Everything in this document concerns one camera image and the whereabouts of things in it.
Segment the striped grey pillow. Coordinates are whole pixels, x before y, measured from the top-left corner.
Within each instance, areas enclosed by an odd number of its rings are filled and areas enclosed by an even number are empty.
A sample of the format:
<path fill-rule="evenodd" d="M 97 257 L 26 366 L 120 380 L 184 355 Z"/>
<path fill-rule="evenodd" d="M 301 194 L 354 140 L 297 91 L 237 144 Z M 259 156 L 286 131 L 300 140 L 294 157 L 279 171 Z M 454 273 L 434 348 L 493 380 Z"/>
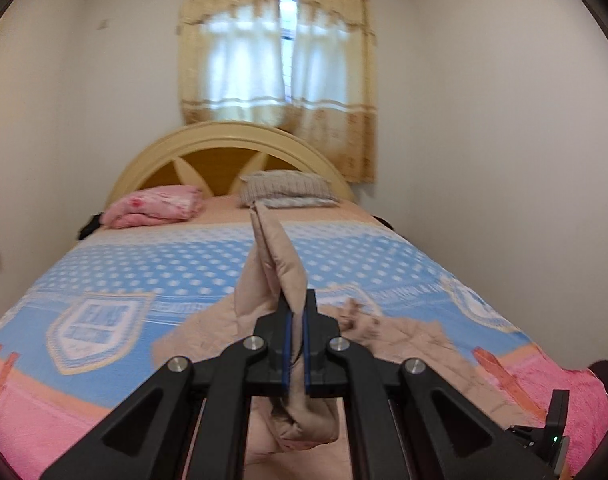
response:
<path fill-rule="evenodd" d="M 263 204 L 272 209 L 336 207 L 340 200 L 318 174 L 296 170 L 257 171 L 241 178 L 239 205 Z"/>

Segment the yellow curtain behind bed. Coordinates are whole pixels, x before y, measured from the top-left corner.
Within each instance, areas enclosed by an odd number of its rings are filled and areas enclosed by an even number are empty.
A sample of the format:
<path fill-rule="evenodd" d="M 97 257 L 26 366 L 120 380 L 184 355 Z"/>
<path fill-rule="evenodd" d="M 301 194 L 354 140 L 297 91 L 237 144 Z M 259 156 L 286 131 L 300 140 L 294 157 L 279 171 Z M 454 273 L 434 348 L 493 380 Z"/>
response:
<path fill-rule="evenodd" d="M 350 183 L 377 179 L 370 0 L 184 0 L 186 124 L 254 122 L 320 151 Z"/>

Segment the pink folded blanket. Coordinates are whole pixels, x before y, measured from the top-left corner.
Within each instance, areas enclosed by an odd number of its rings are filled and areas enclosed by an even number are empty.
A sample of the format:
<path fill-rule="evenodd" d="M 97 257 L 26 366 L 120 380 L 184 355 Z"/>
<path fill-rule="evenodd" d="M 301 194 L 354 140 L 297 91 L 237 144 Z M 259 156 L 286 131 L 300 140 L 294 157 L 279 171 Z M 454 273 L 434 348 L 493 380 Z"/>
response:
<path fill-rule="evenodd" d="M 164 226 L 197 217 L 204 208 L 200 188 L 193 185 L 163 185 L 129 193 L 116 200 L 101 215 L 107 229 Z"/>

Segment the cream wooden headboard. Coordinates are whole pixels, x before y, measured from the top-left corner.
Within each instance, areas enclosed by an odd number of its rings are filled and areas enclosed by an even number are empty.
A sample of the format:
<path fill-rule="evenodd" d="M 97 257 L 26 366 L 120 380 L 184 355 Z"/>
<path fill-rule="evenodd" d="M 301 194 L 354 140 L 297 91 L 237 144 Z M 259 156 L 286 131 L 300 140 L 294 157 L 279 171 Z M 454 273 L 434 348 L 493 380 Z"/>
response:
<path fill-rule="evenodd" d="M 148 145 L 118 177 L 106 202 L 174 183 L 195 185 L 206 197 L 230 195 L 239 191 L 243 176 L 265 169 L 319 174 L 341 200 L 355 199 L 330 160 L 296 136 L 252 122 L 204 122 Z"/>

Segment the black item beside bed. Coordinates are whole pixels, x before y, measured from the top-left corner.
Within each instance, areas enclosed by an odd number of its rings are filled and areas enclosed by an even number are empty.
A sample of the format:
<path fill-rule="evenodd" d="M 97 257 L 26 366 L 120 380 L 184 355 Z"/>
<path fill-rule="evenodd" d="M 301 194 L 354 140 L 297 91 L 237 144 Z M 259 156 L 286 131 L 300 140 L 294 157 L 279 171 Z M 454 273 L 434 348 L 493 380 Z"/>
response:
<path fill-rule="evenodd" d="M 90 220 L 78 231 L 77 239 L 84 240 L 100 229 L 102 227 L 101 217 L 102 214 L 94 214 Z"/>

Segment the blue pink bedspread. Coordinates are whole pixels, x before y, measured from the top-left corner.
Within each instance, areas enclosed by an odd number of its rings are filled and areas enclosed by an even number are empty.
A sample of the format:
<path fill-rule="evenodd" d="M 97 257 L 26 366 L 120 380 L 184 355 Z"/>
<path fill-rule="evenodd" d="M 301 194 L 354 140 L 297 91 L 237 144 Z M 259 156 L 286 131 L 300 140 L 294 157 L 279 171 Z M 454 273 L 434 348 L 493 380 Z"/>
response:
<path fill-rule="evenodd" d="M 539 426 L 551 393 L 570 395 L 566 459 L 579 471 L 608 431 L 608 392 L 591 370 L 566 370 L 476 292 L 351 203 L 283 210 L 279 220 L 321 311 L 350 304 L 380 358 L 426 360 L 504 426 Z M 174 352 L 170 334 L 207 318 L 195 360 L 237 336 L 212 314 L 236 287 L 254 236 L 230 197 L 201 217 L 98 230 L 0 319 L 0 452 L 36 479 Z"/>

